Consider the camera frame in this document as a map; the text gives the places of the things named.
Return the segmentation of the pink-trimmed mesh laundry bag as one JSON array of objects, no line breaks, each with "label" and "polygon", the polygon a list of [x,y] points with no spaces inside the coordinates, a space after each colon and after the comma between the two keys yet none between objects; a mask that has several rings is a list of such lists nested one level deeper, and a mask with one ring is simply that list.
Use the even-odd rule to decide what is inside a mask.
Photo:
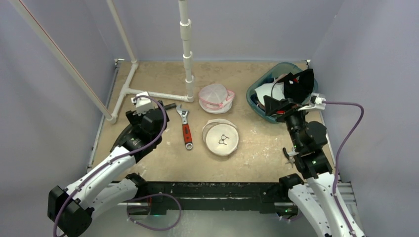
[{"label": "pink-trimmed mesh laundry bag", "polygon": [[231,109],[235,92],[215,83],[202,88],[198,97],[199,104],[204,111],[211,114],[223,114]]}]

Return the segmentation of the teal plastic bin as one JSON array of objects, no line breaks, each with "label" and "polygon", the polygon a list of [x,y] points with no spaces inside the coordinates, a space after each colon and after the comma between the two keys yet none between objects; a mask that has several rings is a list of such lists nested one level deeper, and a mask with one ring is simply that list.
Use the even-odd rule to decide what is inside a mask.
[{"label": "teal plastic bin", "polygon": [[[297,65],[293,63],[282,62],[282,63],[277,64],[248,88],[247,93],[246,93],[246,99],[247,99],[248,104],[256,112],[256,114],[261,116],[267,122],[272,123],[272,124],[279,123],[276,121],[276,119],[278,118],[278,115],[272,115],[272,116],[265,115],[265,107],[260,104],[256,96],[255,89],[265,83],[272,83],[272,82],[274,83],[275,79],[280,79],[288,73],[292,73],[295,75],[302,71],[304,70],[300,69]],[[315,79],[313,93],[315,93],[317,90],[318,90],[318,83]],[[297,109],[301,108],[303,105],[308,103],[309,99],[310,99],[310,95],[304,100],[302,104],[295,102],[296,103],[295,108]]]}]

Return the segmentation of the pale mint green bra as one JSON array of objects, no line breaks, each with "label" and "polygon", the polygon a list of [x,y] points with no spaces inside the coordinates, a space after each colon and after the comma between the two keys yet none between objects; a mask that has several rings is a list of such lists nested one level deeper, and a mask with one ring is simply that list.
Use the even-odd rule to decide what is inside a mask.
[{"label": "pale mint green bra", "polygon": [[284,83],[265,83],[255,89],[256,96],[261,105],[265,106],[264,96],[270,96],[276,100],[285,99]]}]

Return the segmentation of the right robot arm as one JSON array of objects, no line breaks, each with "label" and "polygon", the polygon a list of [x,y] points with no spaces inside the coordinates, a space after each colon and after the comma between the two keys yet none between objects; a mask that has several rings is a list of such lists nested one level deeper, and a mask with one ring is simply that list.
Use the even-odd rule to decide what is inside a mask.
[{"label": "right robot arm", "polygon": [[328,142],[326,127],[305,119],[309,110],[324,110],[329,102],[313,93],[307,104],[268,95],[264,103],[266,116],[278,114],[276,120],[286,124],[293,150],[283,149],[283,153],[299,171],[280,178],[279,198],[291,200],[319,237],[365,236],[337,188],[338,168],[332,168],[323,152]]}]

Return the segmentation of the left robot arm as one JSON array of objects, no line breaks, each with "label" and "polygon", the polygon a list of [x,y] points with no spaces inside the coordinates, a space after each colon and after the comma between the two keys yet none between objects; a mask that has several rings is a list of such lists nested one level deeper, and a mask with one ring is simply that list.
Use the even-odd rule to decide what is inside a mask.
[{"label": "left robot arm", "polygon": [[137,164],[162,141],[169,118],[161,101],[157,108],[138,113],[128,111],[130,124],[117,138],[110,154],[89,173],[67,187],[54,187],[48,194],[47,216],[54,222],[53,236],[61,230],[79,237],[98,216],[117,204],[147,197],[147,188],[138,174],[130,174],[113,186],[121,173]]}]

